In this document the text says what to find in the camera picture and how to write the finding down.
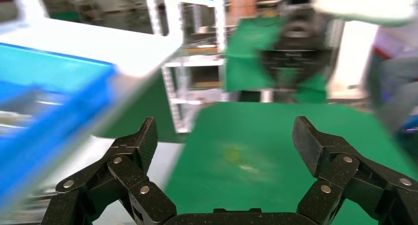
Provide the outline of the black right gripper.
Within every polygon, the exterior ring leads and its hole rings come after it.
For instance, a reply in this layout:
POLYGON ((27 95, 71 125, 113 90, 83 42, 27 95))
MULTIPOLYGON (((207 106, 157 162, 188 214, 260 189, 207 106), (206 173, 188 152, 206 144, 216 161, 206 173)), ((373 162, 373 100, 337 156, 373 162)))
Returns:
POLYGON ((332 50, 324 43, 320 17, 312 7, 288 11, 278 40, 261 50, 261 63, 270 78, 273 101, 294 101, 300 84, 329 63, 332 50))

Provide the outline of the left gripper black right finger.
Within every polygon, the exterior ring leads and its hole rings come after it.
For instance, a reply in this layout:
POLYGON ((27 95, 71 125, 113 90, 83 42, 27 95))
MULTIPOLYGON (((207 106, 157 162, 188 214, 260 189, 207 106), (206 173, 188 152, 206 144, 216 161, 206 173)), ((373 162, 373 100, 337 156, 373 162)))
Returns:
POLYGON ((329 225, 350 200, 381 225, 417 224, 417 181, 362 156, 343 137, 320 132, 304 116, 295 118, 292 140, 316 179, 298 214, 329 225))

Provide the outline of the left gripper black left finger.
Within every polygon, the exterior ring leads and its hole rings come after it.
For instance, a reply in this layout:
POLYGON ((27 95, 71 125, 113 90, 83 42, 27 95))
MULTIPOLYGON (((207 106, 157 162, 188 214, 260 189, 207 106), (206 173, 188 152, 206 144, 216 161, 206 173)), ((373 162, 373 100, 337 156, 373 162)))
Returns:
POLYGON ((138 225, 163 225, 176 206, 147 176, 158 141, 156 121, 117 138, 104 156, 60 181, 41 224, 90 225, 119 201, 138 225))

